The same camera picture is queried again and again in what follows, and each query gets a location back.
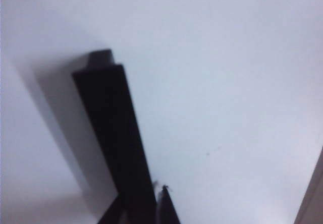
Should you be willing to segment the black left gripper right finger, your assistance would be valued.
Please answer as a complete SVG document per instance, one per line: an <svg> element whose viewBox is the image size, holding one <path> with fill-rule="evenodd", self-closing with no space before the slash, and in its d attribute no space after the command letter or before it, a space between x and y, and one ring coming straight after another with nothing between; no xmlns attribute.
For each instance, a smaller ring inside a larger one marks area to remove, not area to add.
<svg viewBox="0 0 323 224"><path fill-rule="evenodd" d="M157 203L158 224L180 224L179 217L171 200L168 187L163 185L158 195Z"/></svg>

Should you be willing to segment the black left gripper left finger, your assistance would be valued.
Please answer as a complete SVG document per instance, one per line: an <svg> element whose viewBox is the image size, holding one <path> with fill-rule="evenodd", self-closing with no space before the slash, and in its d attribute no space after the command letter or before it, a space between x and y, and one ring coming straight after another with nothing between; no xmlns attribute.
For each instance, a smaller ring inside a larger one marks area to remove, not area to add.
<svg viewBox="0 0 323 224"><path fill-rule="evenodd" d="M122 198L120 195L117 195L115 200L98 221L98 224L118 224L120 223L124 212L125 207Z"/></svg>

